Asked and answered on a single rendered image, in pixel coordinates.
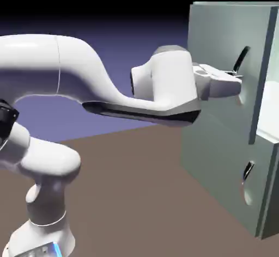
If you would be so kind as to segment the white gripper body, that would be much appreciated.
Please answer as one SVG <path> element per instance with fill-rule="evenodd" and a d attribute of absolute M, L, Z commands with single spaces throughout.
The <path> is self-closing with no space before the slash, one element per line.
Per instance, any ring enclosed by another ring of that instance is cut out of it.
<path fill-rule="evenodd" d="M 229 97 L 240 94 L 241 78 L 207 64 L 200 64 L 200 67 L 210 75 L 209 97 Z"/>

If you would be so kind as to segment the grey-green cabinet door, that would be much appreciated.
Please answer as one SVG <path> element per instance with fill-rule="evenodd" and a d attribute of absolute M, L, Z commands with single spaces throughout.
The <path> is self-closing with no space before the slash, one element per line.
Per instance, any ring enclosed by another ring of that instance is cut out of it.
<path fill-rule="evenodd" d="M 279 234 L 279 141 L 256 136 L 249 145 L 213 115 L 201 113 L 182 129 L 181 154 L 183 167 L 251 235 L 265 239 Z M 246 182 L 252 206 L 240 193 L 249 161 L 255 162 Z"/>
<path fill-rule="evenodd" d="M 279 3 L 196 2 L 190 8 L 187 45 L 194 62 L 231 71 L 250 48 L 238 70 L 241 93 L 202 103 L 204 112 L 249 144 L 256 139 L 278 12 Z"/>

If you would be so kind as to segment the grey-green painted cabinet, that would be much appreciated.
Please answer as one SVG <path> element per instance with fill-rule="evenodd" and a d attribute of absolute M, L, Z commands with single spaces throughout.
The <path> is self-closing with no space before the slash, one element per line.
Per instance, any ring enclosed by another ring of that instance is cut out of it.
<path fill-rule="evenodd" d="M 279 141 L 279 12 L 272 44 L 268 74 L 263 90 L 256 136 Z"/>

